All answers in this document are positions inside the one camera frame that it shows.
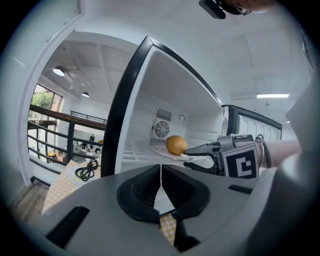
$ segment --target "ceiling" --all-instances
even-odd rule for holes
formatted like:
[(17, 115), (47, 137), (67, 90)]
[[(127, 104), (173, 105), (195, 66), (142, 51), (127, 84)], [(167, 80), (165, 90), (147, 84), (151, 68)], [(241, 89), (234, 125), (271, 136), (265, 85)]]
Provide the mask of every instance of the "ceiling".
[[(296, 22), (279, 6), (247, 16), (210, 17), (197, 0), (106, 0), (112, 10), (141, 9), (141, 15), (178, 24), (197, 39), (214, 60), (228, 86), (231, 103), (285, 124), (285, 113), (308, 86), (310, 77), (302, 55), (302, 37)], [(47, 64), (63, 64), (85, 86), (90, 98), (111, 103), (132, 53), (107, 45), (64, 41)], [(71, 80), (47, 69), (44, 75), (65, 90)], [(258, 93), (289, 93), (288, 99), (256, 99)]]
[[(48, 79), (81, 98), (110, 104), (132, 53), (91, 42), (64, 41), (49, 59), (43, 71)], [(65, 76), (58, 76), (53, 67), (62, 65)]]
[[(285, 113), (310, 77), (298, 25), (282, 7), (246, 16), (226, 13), (226, 19), (217, 20), (197, 0), (125, 0), (118, 9), (124, 5), (145, 8), (197, 37), (199, 47), (207, 49), (229, 88), (232, 101), (228, 103), (287, 123)], [(257, 99), (258, 93), (290, 96), (267, 101)]]

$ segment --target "tree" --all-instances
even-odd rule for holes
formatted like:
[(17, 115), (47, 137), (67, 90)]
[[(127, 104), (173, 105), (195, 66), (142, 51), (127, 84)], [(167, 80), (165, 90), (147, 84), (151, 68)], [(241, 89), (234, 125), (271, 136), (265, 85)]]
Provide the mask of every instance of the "tree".
[(48, 94), (44, 90), (32, 96), (31, 104), (41, 108), (49, 109), (52, 101), (52, 97), (53, 97), (52, 95)]

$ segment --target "railing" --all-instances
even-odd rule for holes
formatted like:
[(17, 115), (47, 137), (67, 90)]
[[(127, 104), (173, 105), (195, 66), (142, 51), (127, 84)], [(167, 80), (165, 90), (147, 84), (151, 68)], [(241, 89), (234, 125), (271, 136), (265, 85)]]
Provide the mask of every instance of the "railing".
[[(48, 117), (52, 117), (52, 118), (59, 119), (61, 121), (69, 123), (68, 134), (63, 134), (63, 133), (48, 129), (48, 126), (52, 126), (52, 125), (56, 125), (57, 124), (57, 121), (55, 121), (55, 120), (43, 120), (43, 121), (39, 121), (39, 122), (38, 121), (37, 122), (36, 121), (28, 121), (28, 130), (36, 129), (36, 137), (34, 137), (34, 136), (30, 135), (30, 134), (28, 134), (27, 136), (30, 139), (35, 140), (37, 142), (36, 143), (37, 144), (37, 149), (34, 149), (34, 148), (28, 146), (28, 150), (36, 153), (38, 158), (43, 157), (43, 158), (46, 158), (47, 160), (50, 160), (50, 161), (52, 161), (54, 163), (58, 163), (58, 164), (61, 164), (61, 165), (64, 165), (64, 166), (66, 166), (68, 164), (68, 162), (73, 159), (73, 156), (77, 156), (77, 157), (81, 157), (81, 158), (88, 158), (88, 159), (97, 158), (95, 156), (86, 155), (86, 154), (82, 154), (82, 153), (77, 153), (77, 152), (73, 151), (73, 142), (74, 141), (86, 143), (86, 144), (89, 144), (89, 145), (95, 145), (95, 146), (99, 146), (99, 147), (103, 145), (102, 143), (98, 143), (98, 142), (89, 141), (89, 140), (85, 140), (85, 139), (82, 139), (82, 138), (74, 137), (75, 125), (80, 125), (80, 126), (89, 127), (89, 128), (93, 128), (93, 129), (104, 131), (105, 128), (106, 128), (105, 124), (99, 123), (99, 122), (95, 122), (95, 121), (91, 121), (91, 120), (88, 120), (88, 119), (83, 119), (83, 118), (80, 118), (80, 117), (71, 116), (71, 115), (68, 115), (68, 114), (60, 113), (60, 112), (55, 112), (55, 111), (48, 110), (48, 109), (45, 109), (45, 108), (42, 108), (42, 107), (39, 107), (39, 106), (35, 106), (35, 105), (30, 105), (30, 109), (29, 110), (37, 112), (39, 114), (43, 114), (43, 115), (48, 116)], [(44, 130), (45, 131), (45, 140), (44, 141), (39, 139), (39, 130)], [(57, 135), (57, 136), (62, 137), (62, 138), (66, 138), (67, 139), (66, 148), (62, 148), (62, 147), (59, 147), (59, 146), (52, 145), (52, 144), (48, 143), (48, 133)], [(40, 152), (39, 143), (45, 145), (45, 154)], [(64, 162), (64, 161), (60, 161), (58, 159), (55, 159), (53, 157), (50, 157), (48, 155), (48, 147), (50, 147), (50, 148), (52, 148), (54, 150), (58, 150), (60, 152), (66, 153), (67, 161)], [(30, 160), (33, 163), (35, 163), (35, 164), (37, 164), (37, 165), (39, 165), (39, 166), (41, 166), (43, 168), (46, 168), (49, 171), (56, 172), (52, 168), (48, 167), (47, 164), (38, 163), (37, 161), (35, 161), (31, 157), (30, 157)]]
[(100, 118), (100, 117), (95, 117), (95, 116), (88, 115), (88, 114), (82, 114), (82, 113), (79, 113), (79, 112), (76, 112), (76, 111), (71, 111), (71, 116), (78, 117), (78, 118), (83, 118), (83, 119), (87, 119), (87, 120), (91, 120), (91, 121), (99, 122), (99, 123), (103, 123), (103, 124), (107, 123), (107, 119), (103, 119), (103, 118)]

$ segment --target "refrigerator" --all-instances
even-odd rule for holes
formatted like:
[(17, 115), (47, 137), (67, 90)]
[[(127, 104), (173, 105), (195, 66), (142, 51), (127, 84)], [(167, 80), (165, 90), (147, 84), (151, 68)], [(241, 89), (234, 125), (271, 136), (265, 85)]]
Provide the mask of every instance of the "refrigerator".
[[(188, 148), (215, 142), (222, 134), (226, 109), (227, 134), (251, 133), (255, 138), (261, 133), (267, 140), (281, 139), (281, 124), (243, 108), (222, 105), (183, 58), (147, 36), (128, 63), (113, 98), (104, 133), (101, 176), (155, 164), (184, 167), (185, 160), (172, 159), (155, 147), (165, 145), (172, 135), (182, 136)], [(206, 156), (191, 161), (206, 168), (213, 165)]]

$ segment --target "fluorescent light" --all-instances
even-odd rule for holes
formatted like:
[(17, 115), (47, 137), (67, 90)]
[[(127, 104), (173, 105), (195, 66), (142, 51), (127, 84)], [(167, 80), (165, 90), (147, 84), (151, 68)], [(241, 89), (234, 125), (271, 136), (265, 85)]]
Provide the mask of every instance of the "fluorescent light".
[(266, 99), (266, 98), (288, 98), (289, 94), (287, 93), (279, 93), (279, 94), (273, 94), (273, 93), (267, 93), (267, 94), (257, 94), (256, 97), (258, 99)]
[(84, 91), (82, 94), (82, 96), (89, 98), (89, 93), (87, 93), (86, 91)]
[(56, 66), (52, 71), (58, 76), (65, 76), (65, 69), (62, 66)]

